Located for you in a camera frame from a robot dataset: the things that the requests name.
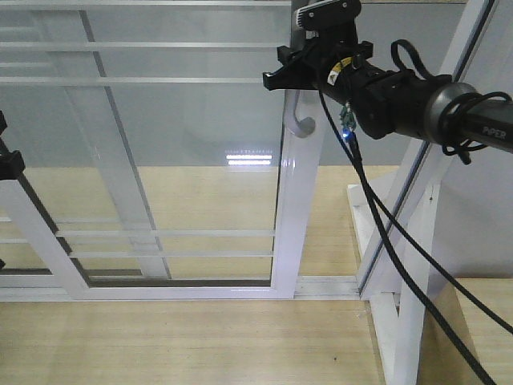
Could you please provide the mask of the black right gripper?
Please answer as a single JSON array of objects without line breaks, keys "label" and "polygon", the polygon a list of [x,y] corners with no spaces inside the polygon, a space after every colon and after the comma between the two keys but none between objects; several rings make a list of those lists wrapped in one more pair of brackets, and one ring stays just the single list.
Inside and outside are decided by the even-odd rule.
[{"label": "black right gripper", "polygon": [[329,73],[337,63],[356,57],[365,61],[374,55],[374,45],[359,41],[352,22],[361,12],[359,0],[325,0],[303,6],[294,12],[296,26],[314,31],[311,38],[305,31],[296,35],[294,47],[277,48],[281,67],[263,74],[263,85],[274,90],[321,90],[341,98],[335,85],[329,83]]}]

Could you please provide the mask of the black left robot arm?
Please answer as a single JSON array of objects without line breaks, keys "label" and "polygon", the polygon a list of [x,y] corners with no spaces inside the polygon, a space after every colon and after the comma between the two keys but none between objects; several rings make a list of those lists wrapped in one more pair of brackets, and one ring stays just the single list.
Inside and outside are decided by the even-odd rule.
[{"label": "black left robot arm", "polygon": [[21,152],[19,150],[11,152],[1,140],[1,180],[17,180],[25,167]]}]

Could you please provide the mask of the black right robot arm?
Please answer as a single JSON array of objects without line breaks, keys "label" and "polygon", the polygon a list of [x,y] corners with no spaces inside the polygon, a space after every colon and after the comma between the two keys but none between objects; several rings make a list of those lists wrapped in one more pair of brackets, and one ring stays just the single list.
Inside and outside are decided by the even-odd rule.
[{"label": "black right robot arm", "polygon": [[359,41],[355,19],[359,1],[320,1],[298,8],[295,27],[306,33],[299,49],[281,46],[281,68],[263,75],[273,90],[317,90],[342,106],[341,135],[355,126],[375,140],[398,133],[442,147],[469,164],[470,152],[486,147],[512,150],[512,98],[485,95],[451,75],[432,75],[415,47],[392,42],[396,71],[370,63],[374,45]]}]

